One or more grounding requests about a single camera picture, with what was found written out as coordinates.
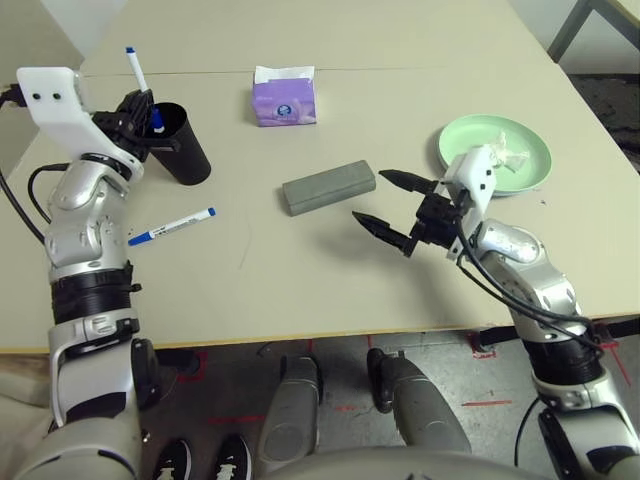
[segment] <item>pen holder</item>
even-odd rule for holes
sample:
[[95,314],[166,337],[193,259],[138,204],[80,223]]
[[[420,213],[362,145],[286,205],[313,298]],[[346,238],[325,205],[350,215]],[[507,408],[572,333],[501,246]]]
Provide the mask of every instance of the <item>pen holder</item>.
[[152,147],[151,154],[183,185],[204,182],[211,174],[211,164],[191,129],[186,110],[176,103],[157,103],[155,107],[164,122],[164,131],[150,130],[146,136],[173,140],[177,146]]

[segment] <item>tissue box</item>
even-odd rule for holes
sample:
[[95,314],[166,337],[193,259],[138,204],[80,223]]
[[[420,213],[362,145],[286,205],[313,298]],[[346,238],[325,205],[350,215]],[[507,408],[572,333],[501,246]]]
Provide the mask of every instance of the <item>tissue box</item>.
[[256,67],[252,105],[261,127],[316,123],[314,67]]

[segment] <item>floor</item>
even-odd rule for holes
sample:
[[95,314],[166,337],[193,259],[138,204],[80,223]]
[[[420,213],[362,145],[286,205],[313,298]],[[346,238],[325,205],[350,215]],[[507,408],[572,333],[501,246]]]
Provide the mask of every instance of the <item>floor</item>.
[[573,86],[640,173],[640,75],[569,75]]
[[[527,355],[517,340],[494,353],[474,353],[463,332],[353,336],[210,347],[197,350],[203,367],[189,377],[163,368],[165,398],[142,414],[150,434],[144,446],[143,477],[150,479],[163,444],[184,437],[194,456],[192,479],[207,479],[215,452],[228,433],[241,433],[254,450],[279,378],[283,354],[312,350],[325,379],[319,409],[318,452],[365,445],[402,445],[392,415],[373,407],[366,376],[369,345],[387,352],[402,349],[439,387],[467,433],[473,452],[511,464],[522,414],[534,398]],[[621,367],[608,352],[612,371],[636,428],[640,427],[640,337],[622,339],[616,349]],[[522,468],[556,478],[535,416],[525,429]]]

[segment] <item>sneaker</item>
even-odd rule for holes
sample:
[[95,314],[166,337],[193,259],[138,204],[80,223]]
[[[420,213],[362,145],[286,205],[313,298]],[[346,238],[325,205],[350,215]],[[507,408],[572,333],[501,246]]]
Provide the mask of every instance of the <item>sneaker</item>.
[[240,435],[230,435],[224,439],[211,480],[250,480],[251,454]]
[[191,474],[191,449],[186,440],[168,443],[160,452],[153,480],[188,480]]

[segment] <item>tissue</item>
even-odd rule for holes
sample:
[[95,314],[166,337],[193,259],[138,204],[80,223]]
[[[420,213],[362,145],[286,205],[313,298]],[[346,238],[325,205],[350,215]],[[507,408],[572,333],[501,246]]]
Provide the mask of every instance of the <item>tissue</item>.
[[261,127],[316,123],[314,67],[256,67],[251,104]]
[[530,158],[528,151],[516,153],[507,149],[507,134],[504,131],[500,131],[500,135],[493,142],[489,143],[491,148],[491,159],[493,160],[493,167],[506,167],[513,173],[516,173]]

